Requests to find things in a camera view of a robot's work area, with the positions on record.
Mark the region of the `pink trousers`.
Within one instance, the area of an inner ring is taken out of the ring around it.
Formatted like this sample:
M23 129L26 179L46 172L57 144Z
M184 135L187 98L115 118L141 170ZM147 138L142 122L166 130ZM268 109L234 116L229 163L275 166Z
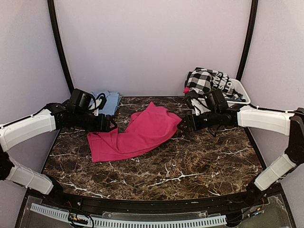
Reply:
M87 135L92 162L113 162L143 155L168 141L181 122L176 114L151 102L142 111L132 114L125 132L118 129Z

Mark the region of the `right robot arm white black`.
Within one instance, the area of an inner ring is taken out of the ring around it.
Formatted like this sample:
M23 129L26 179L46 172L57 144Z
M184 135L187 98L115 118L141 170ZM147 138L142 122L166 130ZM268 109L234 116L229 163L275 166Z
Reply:
M283 153L247 185L241 200L247 206L253 206L274 183L279 182L304 162L304 110L302 108L295 111L278 111L235 104L222 111L186 115L178 127L199 131L215 125L254 128L288 138L288 145Z

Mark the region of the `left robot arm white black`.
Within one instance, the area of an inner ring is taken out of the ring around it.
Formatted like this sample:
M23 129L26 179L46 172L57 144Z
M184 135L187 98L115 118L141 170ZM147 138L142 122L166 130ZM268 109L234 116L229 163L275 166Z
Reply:
M0 126L0 179L36 190L57 207L67 203L67 196L55 189L56 181L15 161L8 154L14 146L33 137L62 128L82 128L88 132L109 132L117 128L110 115L95 115L93 110L70 108L49 103L35 114Z

